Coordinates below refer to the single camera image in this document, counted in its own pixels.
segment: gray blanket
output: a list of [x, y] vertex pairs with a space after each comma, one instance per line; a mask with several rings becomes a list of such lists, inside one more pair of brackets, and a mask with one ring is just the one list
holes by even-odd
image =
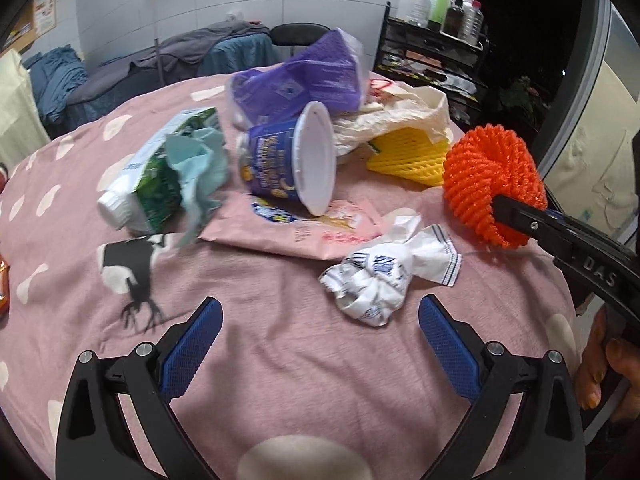
[[[196, 76], [197, 64], [207, 52], [221, 41], [252, 34], [267, 34], [263, 25], [249, 22], [220, 22], [191, 32], [178, 34], [161, 43], [162, 71], [167, 84]], [[140, 69], [157, 69], [158, 60], [153, 47], [130, 56], [116, 59], [99, 67], [89, 75], [89, 81], [68, 95], [67, 105], [92, 101], [109, 91], [130, 74]]]
[[[199, 63], [207, 52], [220, 41], [252, 34], [267, 34], [268, 32], [269, 29], [264, 25], [232, 21], [214, 23], [209, 27], [178, 34], [160, 44], [162, 68], [165, 72], [173, 72], [178, 69], [179, 61], [189, 65]], [[158, 59], [156, 53], [152, 52], [145, 57], [138, 58], [133, 64], [139, 68], [156, 68]]]

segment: metal screw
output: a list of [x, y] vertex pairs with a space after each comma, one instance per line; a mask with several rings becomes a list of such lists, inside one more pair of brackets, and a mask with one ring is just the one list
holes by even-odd
[[153, 349], [154, 347], [151, 343], [142, 343], [136, 348], [136, 354], [138, 354], [140, 357], [144, 357], [151, 354], [151, 351]]
[[80, 354], [78, 361], [80, 361], [82, 364], [85, 364], [85, 363], [88, 363], [91, 359], [93, 359], [93, 357], [94, 357], [94, 353], [91, 352], [91, 350], [85, 350]]
[[489, 354], [491, 354], [491, 355], [502, 355], [502, 354], [504, 354], [504, 346], [502, 346], [500, 343], [497, 343], [495, 341], [492, 341], [491, 343], [489, 343], [486, 346], [486, 349], [489, 351]]
[[549, 360], [553, 363], [559, 364], [562, 362], [562, 354], [558, 350], [552, 350], [547, 354]]

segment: hand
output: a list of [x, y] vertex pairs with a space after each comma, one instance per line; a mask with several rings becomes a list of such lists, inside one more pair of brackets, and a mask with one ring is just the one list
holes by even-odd
[[601, 308], [593, 320], [582, 363], [575, 375], [575, 395], [584, 410], [596, 408], [602, 400], [600, 383], [611, 366], [631, 383], [631, 388], [610, 420], [635, 420], [640, 414], [640, 349], [628, 341], [612, 339], [603, 345], [607, 335], [606, 309]]

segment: black deer print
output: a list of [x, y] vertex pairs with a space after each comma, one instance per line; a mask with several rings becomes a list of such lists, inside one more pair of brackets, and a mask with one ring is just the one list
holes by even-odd
[[162, 311], [151, 298], [151, 265], [154, 252], [165, 247], [165, 240], [166, 235], [146, 236], [107, 244], [104, 247], [103, 269], [113, 266], [126, 267], [133, 275], [133, 280], [130, 277], [126, 279], [131, 301], [120, 314], [125, 328], [132, 325], [137, 329], [136, 314], [140, 313], [143, 303], [149, 308], [145, 332], [164, 322]]

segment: crumpled white wrapper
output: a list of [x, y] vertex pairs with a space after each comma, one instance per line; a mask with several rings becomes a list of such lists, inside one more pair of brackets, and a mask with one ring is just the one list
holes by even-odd
[[399, 209], [385, 217], [387, 234], [329, 267], [320, 283], [335, 294], [338, 308], [370, 326], [383, 326], [402, 307], [413, 276], [453, 286], [462, 255], [439, 224], [419, 229], [421, 216]]

